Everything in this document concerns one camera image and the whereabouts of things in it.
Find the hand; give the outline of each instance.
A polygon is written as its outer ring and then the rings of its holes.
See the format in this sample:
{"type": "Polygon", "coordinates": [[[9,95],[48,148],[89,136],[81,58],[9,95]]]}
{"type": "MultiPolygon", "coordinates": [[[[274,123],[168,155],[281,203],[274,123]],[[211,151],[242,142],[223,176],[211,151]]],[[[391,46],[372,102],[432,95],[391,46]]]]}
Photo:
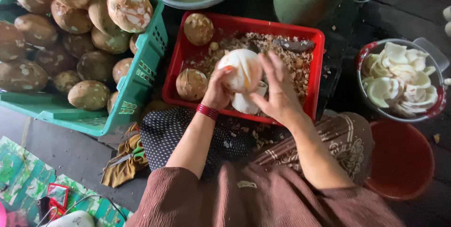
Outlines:
{"type": "Polygon", "coordinates": [[[226,66],[222,69],[215,68],[208,83],[208,89],[202,99],[203,105],[221,110],[229,104],[232,93],[224,86],[222,81],[232,70],[232,66],[226,66]]]}
{"type": "Polygon", "coordinates": [[[269,100],[256,93],[251,93],[250,98],[265,114],[289,128],[307,115],[302,110],[284,62],[273,51],[268,55],[272,62],[264,54],[258,54],[258,60],[268,79],[269,100]]]}

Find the woman's left hand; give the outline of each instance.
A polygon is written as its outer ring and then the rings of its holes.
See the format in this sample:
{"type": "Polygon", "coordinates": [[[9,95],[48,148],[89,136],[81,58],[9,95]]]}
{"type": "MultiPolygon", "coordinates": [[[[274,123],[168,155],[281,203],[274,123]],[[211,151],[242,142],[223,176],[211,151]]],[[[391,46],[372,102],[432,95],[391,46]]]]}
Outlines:
{"type": "Polygon", "coordinates": [[[230,102],[232,93],[224,86],[222,81],[233,70],[232,66],[215,69],[208,83],[208,89],[202,99],[202,104],[213,109],[224,109],[230,102]]]}

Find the polka dot fabric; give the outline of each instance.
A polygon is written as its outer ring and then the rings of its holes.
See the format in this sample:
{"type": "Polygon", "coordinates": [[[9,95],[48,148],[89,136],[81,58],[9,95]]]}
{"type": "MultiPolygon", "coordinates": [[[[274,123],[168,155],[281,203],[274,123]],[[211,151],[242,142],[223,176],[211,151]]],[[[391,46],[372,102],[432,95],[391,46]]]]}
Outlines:
{"type": "MultiPolygon", "coordinates": [[[[166,165],[194,114],[192,110],[177,108],[152,111],[146,115],[140,134],[152,172],[166,165]]],[[[222,161],[237,161],[252,152],[255,139],[244,132],[234,134],[236,137],[232,136],[230,128],[215,127],[202,178],[214,175],[222,161]]]]}

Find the brown dress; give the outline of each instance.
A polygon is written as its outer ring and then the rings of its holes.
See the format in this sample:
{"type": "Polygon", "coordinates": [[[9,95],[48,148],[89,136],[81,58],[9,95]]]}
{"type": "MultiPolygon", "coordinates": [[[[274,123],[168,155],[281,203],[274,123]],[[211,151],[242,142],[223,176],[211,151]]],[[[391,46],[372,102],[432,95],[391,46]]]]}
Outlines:
{"type": "MultiPolygon", "coordinates": [[[[374,145],[368,122],[339,114],[318,122],[317,131],[354,182],[363,183],[374,145]]],[[[127,227],[404,226],[381,197],[365,188],[316,190],[302,176],[290,139],[244,169],[224,163],[208,182],[187,169],[163,167],[150,174],[127,227]]]]}

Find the green plastic basket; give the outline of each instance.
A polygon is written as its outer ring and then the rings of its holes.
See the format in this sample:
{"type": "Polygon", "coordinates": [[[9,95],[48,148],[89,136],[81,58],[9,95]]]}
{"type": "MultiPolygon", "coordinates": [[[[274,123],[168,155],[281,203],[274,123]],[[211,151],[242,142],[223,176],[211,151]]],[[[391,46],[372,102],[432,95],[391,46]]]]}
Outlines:
{"type": "MultiPolygon", "coordinates": [[[[108,115],[105,109],[85,111],[76,109],[60,94],[22,94],[0,91],[0,106],[29,115],[39,120],[87,133],[102,136],[116,127],[138,120],[140,110],[148,103],[156,67],[164,55],[167,33],[161,12],[162,0],[150,0],[153,17],[146,32],[136,41],[138,51],[127,76],[117,85],[119,95],[108,115]]],[[[0,0],[0,20],[14,22],[17,16],[27,13],[17,5],[17,0],[0,0]]]]}

